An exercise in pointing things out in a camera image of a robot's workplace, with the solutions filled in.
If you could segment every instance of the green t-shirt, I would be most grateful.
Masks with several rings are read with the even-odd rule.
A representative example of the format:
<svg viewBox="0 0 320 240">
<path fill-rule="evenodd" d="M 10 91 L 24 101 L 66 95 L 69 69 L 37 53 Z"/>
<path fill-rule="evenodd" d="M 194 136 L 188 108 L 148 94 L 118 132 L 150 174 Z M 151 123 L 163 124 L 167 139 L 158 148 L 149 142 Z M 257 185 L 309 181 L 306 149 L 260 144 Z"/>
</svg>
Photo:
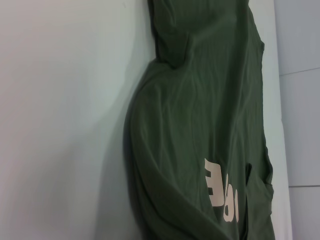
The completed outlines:
<svg viewBox="0 0 320 240">
<path fill-rule="evenodd" d="M 260 40 L 247 0 L 153 0 L 157 49 L 130 118 L 157 240 L 273 240 Z"/>
</svg>

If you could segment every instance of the gray wall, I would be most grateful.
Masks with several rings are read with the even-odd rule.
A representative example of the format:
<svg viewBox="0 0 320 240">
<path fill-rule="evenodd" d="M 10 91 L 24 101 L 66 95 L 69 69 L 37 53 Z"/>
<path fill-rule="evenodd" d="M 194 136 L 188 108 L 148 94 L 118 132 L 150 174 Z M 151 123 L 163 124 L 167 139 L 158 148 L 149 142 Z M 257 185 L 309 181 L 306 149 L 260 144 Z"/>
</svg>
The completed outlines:
<svg viewBox="0 0 320 240">
<path fill-rule="evenodd" d="M 275 0 L 294 240 L 320 236 L 320 1 Z"/>
<path fill-rule="evenodd" d="M 1 240 L 140 238 L 123 128 L 154 57 L 146 0 L 1 1 Z"/>
</svg>

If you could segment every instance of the olive green fabric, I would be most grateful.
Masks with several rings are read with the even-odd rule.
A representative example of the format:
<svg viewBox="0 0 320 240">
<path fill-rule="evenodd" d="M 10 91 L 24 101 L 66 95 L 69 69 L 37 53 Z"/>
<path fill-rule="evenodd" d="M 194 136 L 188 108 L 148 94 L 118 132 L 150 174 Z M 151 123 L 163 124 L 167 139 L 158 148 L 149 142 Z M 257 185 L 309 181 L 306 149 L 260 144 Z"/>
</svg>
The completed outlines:
<svg viewBox="0 0 320 240">
<path fill-rule="evenodd" d="M 130 137 L 138 201 L 154 239 L 275 239 L 264 44 L 248 1 L 152 3 L 157 59 L 134 100 Z M 211 163 L 214 171 L 205 167 Z M 221 181 L 219 193 L 212 179 Z"/>
</svg>

